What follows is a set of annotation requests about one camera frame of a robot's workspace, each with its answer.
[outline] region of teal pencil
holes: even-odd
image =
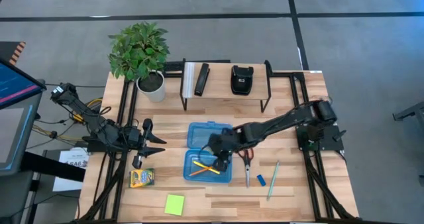
[[[274,170],[274,175],[272,176],[272,181],[271,181],[270,191],[268,191],[268,197],[266,198],[266,201],[269,201],[269,200],[270,200],[270,198],[271,198],[272,188],[274,187],[274,182],[276,181],[276,176],[277,176],[278,166],[279,166],[279,165],[280,165],[280,161],[277,161],[276,169]]]

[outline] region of yellow pencil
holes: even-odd
[[[216,173],[216,174],[220,174],[220,173],[219,173],[219,171],[216,171],[214,168],[206,167],[206,166],[204,166],[203,164],[199,163],[198,161],[193,161],[193,163],[194,163],[195,165],[197,165],[197,166],[202,167],[202,168],[207,168],[208,170],[210,170],[210,171],[212,171],[212,172],[214,172],[214,173]]]

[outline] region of scissors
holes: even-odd
[[[250,185],[250,161],[254,157],[252,148],[237,152],[237,154],[243,159],[244,166],[246,167],[246,187]]]

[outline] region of green leaves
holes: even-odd
[[[165,56],[163,54],[159,54],[158,57],[157,57],[157,59],[158,59],[158,62],[160,62],[160,63],[164,63],[165,62]]]
[[[147,78],[151,70],[164,67],[169,47],[162,35],[165,29],[156,28],[156,23],[137,23],[124,28],[113,39],[112,53],[108,55],[112,74],[128,80]]]
[[[152,55],[152,54],[153,54],[153,52],[154,52],[153,48],[147,48],[147,49],[146,49],[146,53],[147,53],[148,55]]]

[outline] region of concrete floor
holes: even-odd
[[[298,13],[424,11],[424,0],[295,0]],[[1,17],[289,13],[288,0],[2,0]],[[170,32],[170,60],[271,61],[275,70],[300,69],[290,18],[156,21]],[[0,40],[25,41],[18,66],[48,83],[104,85],[110,34],[138,21],[0,23]],[[359,214],[373,221],[422,223],[423,133],[417,121],[392,113],[424,100],[424,18],[299,19],[311,70],[323,70],[343,137]],[[81,88],[82,100],[103,95]],[[44,95],[45,121],[67,117]],[[43,126],[61,131],[66,127]],[[73,127],[69,135],[85,135]],[[28,146],[45,140],[33,134]],[[51,142],[33,151],[68,148]],[[69,221],[74,200],[39,207],[37,223]]]

